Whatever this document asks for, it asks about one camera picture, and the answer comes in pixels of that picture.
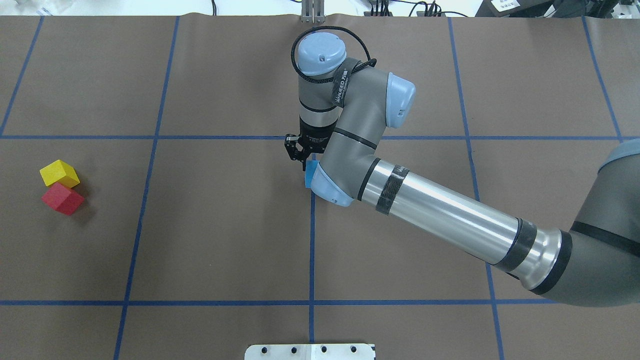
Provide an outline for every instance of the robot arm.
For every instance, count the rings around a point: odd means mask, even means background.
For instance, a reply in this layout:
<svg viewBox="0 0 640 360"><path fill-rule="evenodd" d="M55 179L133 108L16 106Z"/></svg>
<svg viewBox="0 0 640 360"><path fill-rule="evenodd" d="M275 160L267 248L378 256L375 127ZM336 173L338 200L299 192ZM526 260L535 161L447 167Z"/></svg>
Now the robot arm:
<svg viewBox="0 0 640 360"><path fill-rule="evenodd" d="M300 42L303 150L293 135L285 146L295 160L324 154L314 193L341 206L357 199L402 218L551 300L578 306L640 300L640 140L614 150L570 231L541 229L377 158L385 128L402 125L415 87L373 67L352 72L356 65L337 35L318 31Z"/></svg>

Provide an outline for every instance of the red cube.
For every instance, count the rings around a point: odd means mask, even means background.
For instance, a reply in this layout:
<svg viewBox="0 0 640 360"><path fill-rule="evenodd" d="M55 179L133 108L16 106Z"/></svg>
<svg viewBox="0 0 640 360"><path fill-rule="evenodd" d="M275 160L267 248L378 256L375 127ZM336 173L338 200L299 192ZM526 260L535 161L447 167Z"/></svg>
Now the red cube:
<svg viewBox="0 0 640 360"><path fill-rule="evenodd" d="M55 183L42 196L42 201L55 211L71 215L82 204L84 197L75 190L71 190L60 183Z"/></svg>

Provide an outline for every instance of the white mounting plate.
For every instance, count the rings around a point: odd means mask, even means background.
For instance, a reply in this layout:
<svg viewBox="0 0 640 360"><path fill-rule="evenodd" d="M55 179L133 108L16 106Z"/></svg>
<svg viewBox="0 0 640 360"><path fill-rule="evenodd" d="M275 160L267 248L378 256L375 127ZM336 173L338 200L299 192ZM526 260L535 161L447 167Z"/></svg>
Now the white mounting plate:
<svg viewBox="0 0 640 360"><path fill-rule="evenodd" d="M252 345L244 360L375 360L371 344Z"/></svg>

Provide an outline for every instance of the white label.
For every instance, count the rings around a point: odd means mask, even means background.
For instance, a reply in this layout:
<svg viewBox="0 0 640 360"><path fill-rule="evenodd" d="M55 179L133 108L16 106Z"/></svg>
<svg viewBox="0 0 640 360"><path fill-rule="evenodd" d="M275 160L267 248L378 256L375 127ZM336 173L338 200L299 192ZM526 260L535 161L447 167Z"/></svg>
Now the white label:
<svg viewBox="0 0 640 360"><path fill-rule="evenodd" d="M493 4L499 12L505 12L520 6L516 0L491 0L491 4Z"/></svg>

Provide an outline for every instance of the metal bracket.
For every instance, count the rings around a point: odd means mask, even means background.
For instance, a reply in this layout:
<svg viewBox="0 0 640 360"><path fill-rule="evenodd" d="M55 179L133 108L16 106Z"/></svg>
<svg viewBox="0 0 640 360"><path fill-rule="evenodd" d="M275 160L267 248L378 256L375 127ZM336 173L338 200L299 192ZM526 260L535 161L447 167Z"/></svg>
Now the metal bracket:
<svg viewBox="0 0 640 360"><path fill-rule="evenodd" d="M289 157L294 161L300 161L302 163L302 171L307 170L307 159L311 155L310 149L302 148L302 151L298 150L298 140L300 136L293 134L287 134L284 139L284 147L287 149Z"/></svg>
<svg viewBox="0 0 640 360"><path fill-rule="evenodd" d="M322 24L324 22L324 0L302 0L300 21L308 24Z"/></svg>
<svg viewBox="0 0 640 360"><path fill-rule="evenodd" d="M252 345L244 360L375 360L373 344Z"/></svg>

